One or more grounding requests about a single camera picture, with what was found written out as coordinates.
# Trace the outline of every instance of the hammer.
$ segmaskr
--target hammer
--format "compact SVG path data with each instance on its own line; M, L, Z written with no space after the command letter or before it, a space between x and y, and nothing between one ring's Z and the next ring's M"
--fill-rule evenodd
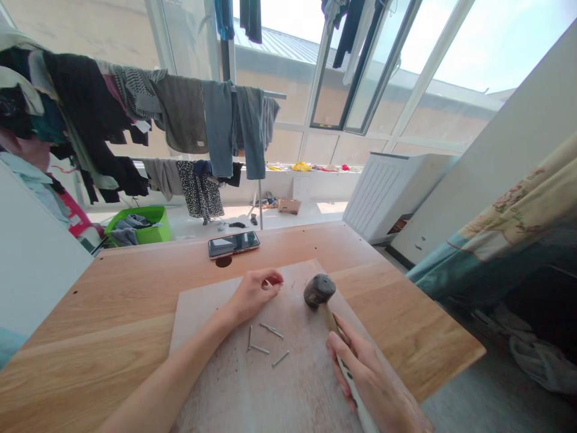
M329 308L328 302L331 296L337 291L337 286L335 282L326 274L317 274L312 280L310 280L305 287L303 296L305 297L306 304L313 310L320 309L325 318L325 322L329 327L330 331L339 334L337 323L332 315L331 309ZM355 383L353 382L353 375L351 374L349 368L343 363L342 359L337 355L338 365L341 367L343 376L349 384L351 395L353 396L357 404L357 413L359 415L359 421L361 421L362 429L365 433L379 433L379 428L374 423L371 415L368 413L367 408L363 404L358 391L356 390Z

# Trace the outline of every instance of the right hand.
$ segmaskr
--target right hand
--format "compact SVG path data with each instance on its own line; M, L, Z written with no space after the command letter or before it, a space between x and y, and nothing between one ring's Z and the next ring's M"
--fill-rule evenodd
M387 377L383 365L377 358L375 347L338 315L334 316L342 335L338 336L331 332L326 347L332 357L337 381L353 413L356 412L356 402L338 364L337 355L347 364L362 402L381 431L390 433L422 431Z

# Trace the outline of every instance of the floral curtain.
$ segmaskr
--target floral curtain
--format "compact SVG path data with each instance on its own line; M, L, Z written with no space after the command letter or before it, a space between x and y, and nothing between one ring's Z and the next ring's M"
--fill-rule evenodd
M511 286L559 251L544 252L534 244L572 230L576 211L577 132L407 276L433 299L480 290L486 302L494 301L494 285Z

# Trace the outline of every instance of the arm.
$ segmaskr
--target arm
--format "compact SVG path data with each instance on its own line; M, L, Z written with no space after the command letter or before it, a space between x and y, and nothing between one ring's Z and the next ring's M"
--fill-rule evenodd
M249 271L226 305L170 356L100 428L101 432L168 432L206 363L230 331L256 315L282 286L275 269Z

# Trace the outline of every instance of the laundry basket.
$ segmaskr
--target laundry basket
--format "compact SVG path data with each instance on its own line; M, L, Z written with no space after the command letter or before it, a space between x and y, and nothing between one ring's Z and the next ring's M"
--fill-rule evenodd
M147 206L147 207L133 207L131 209L121 210L114 216L114 218L108 223L105 235L108 236L116 246L121 245L110 236L110 232L116 227L116 223L120 220L125 219L130 214L135 213L141 215L151 223L161 223L161 227L148 227L147 229L138 229L136 231L136 238L140 245L142 244L153 244L155 242L166 242L170 241L170 225L168 224L168 217L166 215L166 208L164 206Z

